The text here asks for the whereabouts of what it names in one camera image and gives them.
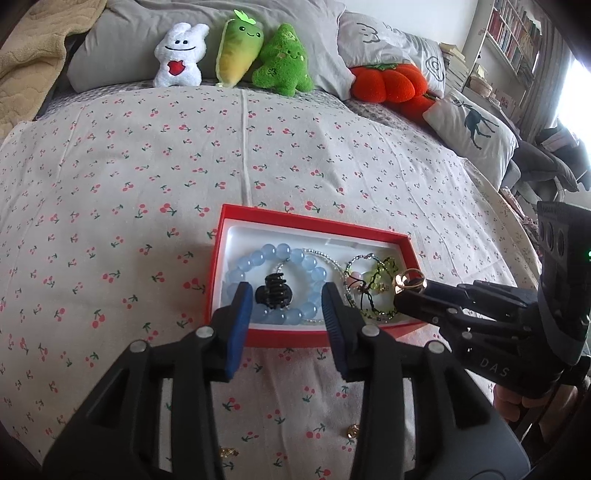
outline yellow blanket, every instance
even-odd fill
[[[0,141],[32,120],[66,61],[64,39],[89,30],[106,0],[40,0],[0,49]]]

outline human hand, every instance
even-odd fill
[[[551,405],[546,411],[544,417],[540,420],[540,430],[545,442],[549,442],[553,434],[563,424],[568,415],[572,412],[577,401],[577,388],[571,385],[561,385],[554,397]],[[532,399],[522,397],[511,390],[495,385],[494,406],[499,414],[506,421],[519,420],[519,405],[525,408],[543,407],[549,399],[551,393],[543,398]]]

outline red pumpkin plush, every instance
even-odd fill
[[[368,65],[351,69],[356,80],[351,95],[369,103],[386,103],[409,120],[427,126],[423,113],[434,100],[426,96],[427,81],[421,71],[409,63]]]

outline gray curtain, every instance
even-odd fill
[[[552,22],[541,14],[542,40],[535,79],[524,104],[521,138],[533,143],[540,130],[554,126],[558,103],[573,55]]]

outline white bunny plush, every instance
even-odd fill
[[[185,22],[174,25],[154,50],[154,55],[160,61],[154,86],[201,85],[201,71],[197,62],[205,55],[205,37],[208,33],[209,27],[202,23],[194,27]]]

